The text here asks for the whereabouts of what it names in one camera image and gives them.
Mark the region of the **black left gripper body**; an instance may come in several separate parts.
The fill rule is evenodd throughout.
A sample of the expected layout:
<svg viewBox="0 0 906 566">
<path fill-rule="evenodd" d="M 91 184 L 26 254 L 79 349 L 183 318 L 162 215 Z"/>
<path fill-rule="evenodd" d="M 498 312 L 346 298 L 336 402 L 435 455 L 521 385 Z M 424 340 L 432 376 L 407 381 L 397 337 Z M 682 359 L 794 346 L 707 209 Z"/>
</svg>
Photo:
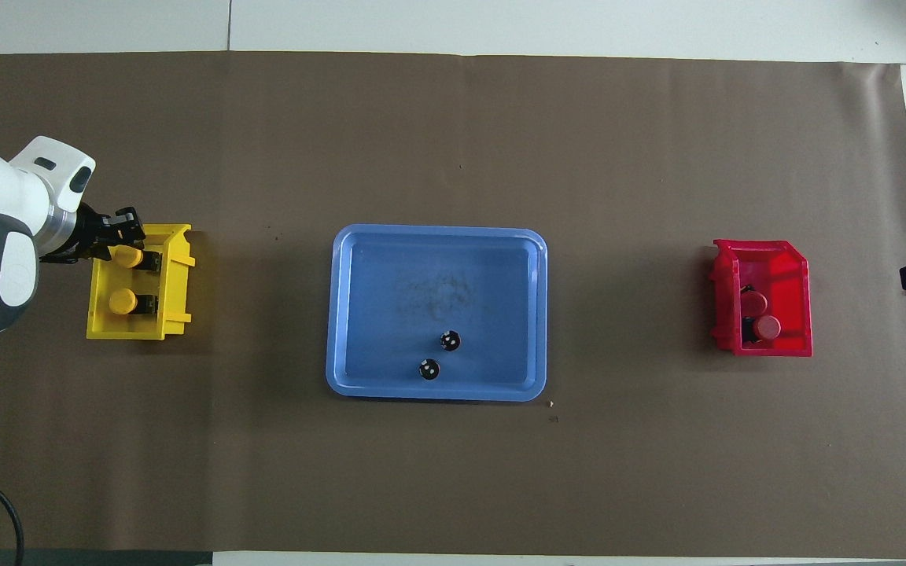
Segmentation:
<svg viewBox="0 0 906 566">
<path fill-rule="evenodd" d="M 72 264 L 79 260 L 111 261 L 111 244 L 105 241 L 110 226 L 107 215 L 82 203 L 74 212 L 53 208 L 40 229 L 40 262 Z"/>
</svg>

